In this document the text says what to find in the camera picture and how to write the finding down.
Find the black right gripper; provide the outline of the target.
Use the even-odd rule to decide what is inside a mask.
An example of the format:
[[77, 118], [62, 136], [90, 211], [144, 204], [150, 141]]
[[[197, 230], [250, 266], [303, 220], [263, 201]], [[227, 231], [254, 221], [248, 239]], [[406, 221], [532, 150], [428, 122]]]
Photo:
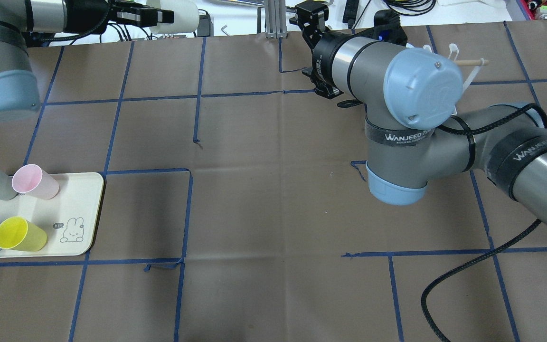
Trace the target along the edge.
[[332, 66], [336, 53], [345, 43], [345, 33], [315, 29], [305, 30], [302, 37], [311, 50], [311, 66], [302, 69], [302, 75], [310, 79], [317, 95], [326, 99], [342, 95], [334, 84]]

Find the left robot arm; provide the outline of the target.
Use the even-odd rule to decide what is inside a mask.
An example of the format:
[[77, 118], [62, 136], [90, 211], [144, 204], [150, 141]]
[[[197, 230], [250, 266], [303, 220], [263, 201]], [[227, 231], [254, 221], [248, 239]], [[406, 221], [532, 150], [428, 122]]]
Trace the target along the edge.
[[24, 33], [67, 41], [102, 33], [110, 21], [145, 28], [177, 17], [173, 9], [130, 0], [0, 0], [0, 122], [34, 115], [42, 104]]

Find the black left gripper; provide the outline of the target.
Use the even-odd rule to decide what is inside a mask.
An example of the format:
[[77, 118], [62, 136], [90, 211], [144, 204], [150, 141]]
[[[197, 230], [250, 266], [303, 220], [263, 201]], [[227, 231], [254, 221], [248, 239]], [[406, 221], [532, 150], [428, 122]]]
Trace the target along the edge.
[[65, 33], [103, 33], [108, 22], [136, 27], [173, 24], [175, 13], [170, 9], [130, 9], [132, 0], [66, 0]]

